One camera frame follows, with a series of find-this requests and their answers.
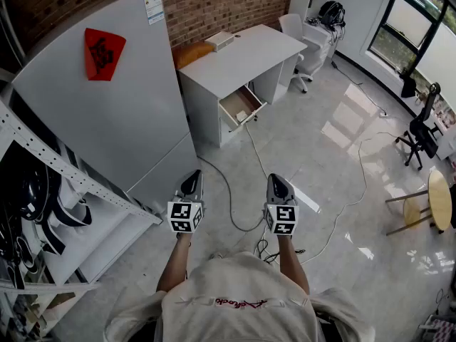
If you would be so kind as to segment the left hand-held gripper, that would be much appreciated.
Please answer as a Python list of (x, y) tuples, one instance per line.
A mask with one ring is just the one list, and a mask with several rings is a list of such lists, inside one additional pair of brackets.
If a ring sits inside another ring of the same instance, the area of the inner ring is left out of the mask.
[(203, 173), (194, 170), (182, 177), (167, 203), (167, 220), (174, 233), (195, 233), (204, 217)]

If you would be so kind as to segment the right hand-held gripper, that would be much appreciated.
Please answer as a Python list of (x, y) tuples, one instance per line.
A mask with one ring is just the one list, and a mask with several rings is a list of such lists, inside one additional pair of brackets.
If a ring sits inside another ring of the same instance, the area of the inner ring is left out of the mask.
[(293, 186), (275, 173), (268, 176), (264, 218), (272, 234), (293, 234), (299, 220)]

